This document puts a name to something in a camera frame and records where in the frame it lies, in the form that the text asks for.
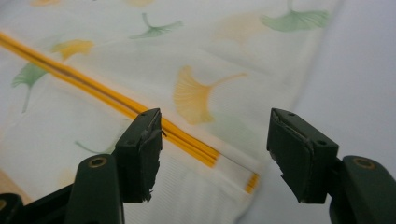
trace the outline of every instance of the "orange stripe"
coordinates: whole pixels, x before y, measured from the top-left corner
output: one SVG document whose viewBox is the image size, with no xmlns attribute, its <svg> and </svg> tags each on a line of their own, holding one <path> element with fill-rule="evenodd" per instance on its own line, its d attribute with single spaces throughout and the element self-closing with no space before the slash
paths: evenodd
<svg viewBox="0 0 396 224">
<path fill-rule="evenodd" d="M 247 183 L 247 186 L 245 187 L 245 191 L 249 194 L 253 192 L 253 190 L 257 187 L 257 184 L 259 183 L 259 175 L 256 173 L 253 173 L 250 180 Z"/>
<path fill-rule="evenodd" d="M 131 119 L 134 119 L 137 114 L 148 110 L 147 107 L 138 102 L 84 76 L 76 69 L 53 61 L 2 33 L 0 33 L 0 45 L 20 55 L 22 58 L 35 63 L 54 76 L 102 100 Z M 163 130 L 167 135 L 166 139 L 182 148 L 202 163 L 210 167 L 216 164 L 219 153 L 213 147 L 183 132 L 167 119 L 163 119 L 162 122 Z"/>
</svg>

